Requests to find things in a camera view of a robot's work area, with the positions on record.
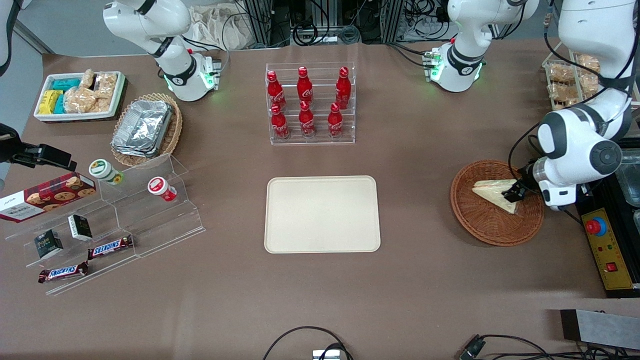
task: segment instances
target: cable connector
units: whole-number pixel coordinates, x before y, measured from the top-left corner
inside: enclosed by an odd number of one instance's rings
[[[545,29],[547,29],[549,27],[549,25],[551,24],[551,19],[553,18],[554,13],[553,12],[548,12],[545,15],[545,20],[542,22],[542,24],[545,25]]]
[[[480,335],[475,335],[474,338],[471,339],[471,341],[467,343],[467,346],[465,346],[465,348],[462,350],[462,354],[460,354],[460,360],[474,360],[476,356],[480,354],[480,351],[482,351],[484,344],[486,344],[486,341],[483,340]]]

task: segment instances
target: snickers bar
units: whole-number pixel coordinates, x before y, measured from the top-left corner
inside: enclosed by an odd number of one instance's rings
[[[38,277],[38,282],[40,284],[58,280],[58,279],[68,279],[71,277],[77,276],[86,276],[89,275],[89,264],[85,261],[81,264],[68,266],[66,268],[59,268],[55,270],[42,270],[40,272],[40,276]]]
[[[97,258],[98,256],[103,256],[103,255],[109,254],[110,252],[114,252],[127,247],[132,247],[132,246],[133,246],[133,237],[131,237],[131,235],[124,236],[123,238],[120,238],[116,241],[112,241],[108,244],[98,246],[95,249],[89,249],[88,250],[89,256],[87,257],[87,260],[91,260],[93,258]]]

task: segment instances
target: gray floor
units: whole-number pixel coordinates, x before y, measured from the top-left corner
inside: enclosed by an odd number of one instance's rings
[[[192,5],[225,0],[183,1]],[[18,18],[57,54],[100,56],[144,53],[139,47],[109,32],[102,20],[102,9],[107,2],[108,0],[33,0],[20,12]],[[541,1],[535,15],[523,22],[511,38],[541,37],[542,19],[546,11],[546,1]],[[550,35],[556,35],[554,28]],[[40,55],[14,35],[12,64],[0,78],[0,121],[21,133],[33,110],[33,101],[38,95],[41,82]],[[0,164],[0,179],[5,178],[8,167],[7,164]]]

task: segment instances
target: teal package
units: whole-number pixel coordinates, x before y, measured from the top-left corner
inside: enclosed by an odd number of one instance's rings
[[[51,84],[51,90],[67,91],[74,86],[80,85],[80,79],[59,79],[54,80]]]
[[[56,107],[53,109],[54,114],[64,114],[65,113],[65,96],[58,96],[58,100],[56,101]]]

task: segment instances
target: bottle cap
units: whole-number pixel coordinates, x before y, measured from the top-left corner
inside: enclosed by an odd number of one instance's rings
[[[153,179],[149,180],[147,188],[149,192],[154,195],[162,195],[167,189],[169,189],[169,185],[166,183],[166,180],[163,177],[156,176]]]
[[[274,82],[278,79],[278,77],[276,76],[276,72],[275,71],[269,71],[267,73],[267,80],[269,80],[270,82]]]
[[[111,173],[111,164],[105,159],[94,160],[91,165],[89,165],[89,174],[95,177],[96,179],[103,179],[108,177]]]

